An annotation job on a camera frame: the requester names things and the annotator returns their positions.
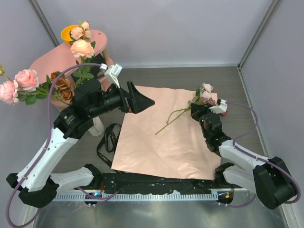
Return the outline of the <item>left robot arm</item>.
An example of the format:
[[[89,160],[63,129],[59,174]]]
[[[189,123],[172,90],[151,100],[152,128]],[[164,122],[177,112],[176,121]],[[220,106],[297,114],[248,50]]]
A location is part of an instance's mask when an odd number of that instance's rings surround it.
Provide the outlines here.
[[[93,119],[114,109],[140,113],[155,102],[141,94],[131,81],[128,91],[112,84],[107,91],[96,79],[85,81],[76,90],[72,104],[60,112],[51,125],[50,137],[31,162],[19,173],[6,178],[19,191],[20,200],[36,208],[49,204],[57,194],[77,187],[97,189],[102,174],[92,164],[62,174],[53,174],[66,152],[93,126]]]

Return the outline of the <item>black ribbon gold lettering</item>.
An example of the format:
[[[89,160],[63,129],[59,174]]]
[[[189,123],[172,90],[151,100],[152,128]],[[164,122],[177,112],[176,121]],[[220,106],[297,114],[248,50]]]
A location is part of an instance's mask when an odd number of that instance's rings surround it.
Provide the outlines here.
[[[114,133],[114,128],[116,126],[118,126],[120,128],[117,135],[115,135],[115,133]],[[117,145],[118,145],[120,132],[121,132],[121,127],[122,126],[120,124],[117,124],[117,123],[113,123],[113,124],[109,125],[105,129],[104,135],[103,135],[101,141],[99,142],[99,144],[97,145],[97,148],[96,148],[97,156],[111,169],[112,169],[113,162],[110,161],[104,155],[102,155],[101,152],[100,152],[100,149],[102,147],[104,147],[106,152],[115,154],[116,148],[117,148]],[[118,173],[118,174],[123,174],[124,173],[123,171],[118,171],[118,170],[113,170],[113,171]]]

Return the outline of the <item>peach peony flower stem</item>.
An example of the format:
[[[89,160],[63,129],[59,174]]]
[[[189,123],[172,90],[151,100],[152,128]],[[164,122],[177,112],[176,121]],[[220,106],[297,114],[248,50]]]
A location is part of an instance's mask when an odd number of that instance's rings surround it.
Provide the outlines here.
[[[80,62],[76,61],[77,65],[90,63],[95,56],[95,42],[90,42],[92,37],[90,31],[90,23],[88,21],[81,22],[70,31],[70,37],[73,41],[71,52],[75,58],[79,58]],[[90,73],[93,66],[80,66],[73,76],[76,78],[76,85],[79,86],[85,80],[93,79],[94,76]]]

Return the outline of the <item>pink wrapping paper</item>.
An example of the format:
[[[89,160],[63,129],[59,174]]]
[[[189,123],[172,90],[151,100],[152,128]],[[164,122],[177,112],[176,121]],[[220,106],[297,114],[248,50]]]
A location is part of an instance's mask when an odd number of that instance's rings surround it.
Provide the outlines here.
[[[137,86],[155,104],[138,114],[126,114],[111,168],[178,179],[214,179],[221,158],[209,151],[201,127],[186,108],[195,92]]]

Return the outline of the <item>pale pink rose stem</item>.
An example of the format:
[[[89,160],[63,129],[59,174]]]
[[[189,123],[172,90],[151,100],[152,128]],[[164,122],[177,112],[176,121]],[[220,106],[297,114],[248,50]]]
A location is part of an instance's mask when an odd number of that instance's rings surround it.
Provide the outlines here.
[[[214,105],[216,103],[215,99],[212,98],[211,93],[213,90],[213,86],[210,84],[203,83],[199,89],[195,92],[195,96],[192,100],[188,101],[188,106],[186,108],[178,109],[170,113],[166,124],[159,131],[155,133],[157,135],[166,127],[168,127],[171,123],[181,117],[184,113],[190,111],[191,105]]]

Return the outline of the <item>pink peony flower stem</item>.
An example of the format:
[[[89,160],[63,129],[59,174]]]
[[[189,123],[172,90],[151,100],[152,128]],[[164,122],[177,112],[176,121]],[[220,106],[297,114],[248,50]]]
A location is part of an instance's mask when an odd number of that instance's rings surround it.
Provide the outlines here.
[[[26,105],[34,104],[38,99],[48,97],[49,82],[39,82],[39,77],[35,70],[24,69],[18,72],[13,79],[4,75],[4,68],[0,68],[0,75],[5,78],[5,82],[0,85],[0,100],[7,104],[17,104],[25,102]]]

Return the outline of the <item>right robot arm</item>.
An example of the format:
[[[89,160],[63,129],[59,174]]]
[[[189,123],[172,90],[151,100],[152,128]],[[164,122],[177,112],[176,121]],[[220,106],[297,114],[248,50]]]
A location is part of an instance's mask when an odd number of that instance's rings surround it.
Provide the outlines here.
[[[220,115],[227,105],[225,100],[218,100],[215,106],[190,105],[191,117],[199,122],[207,148],[229,160],[216,168],[216,185],[224,188],[234,184],[245,188],[268,209],[296,203],[301,198],[301,189],[282,159],[256,154],[223,132]]]

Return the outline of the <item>brown rose flower stem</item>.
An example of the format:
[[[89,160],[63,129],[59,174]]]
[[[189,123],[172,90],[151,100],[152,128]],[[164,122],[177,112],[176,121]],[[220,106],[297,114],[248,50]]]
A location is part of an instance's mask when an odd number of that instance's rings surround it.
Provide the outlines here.
[[[50,89],[51,84],[55,81],[57,76],[59,76],[61,72],[55,71],[51,73],[51,75],[46,75],[47,82],[49,82],[49,86],[47,86],[47,90]],[[70,105],[72,102],[72,98],[75,95],[74,86],[72,82],[62,75],[56,82],[54,89],[52,91],[52,101],[58,101],[64,105]]]

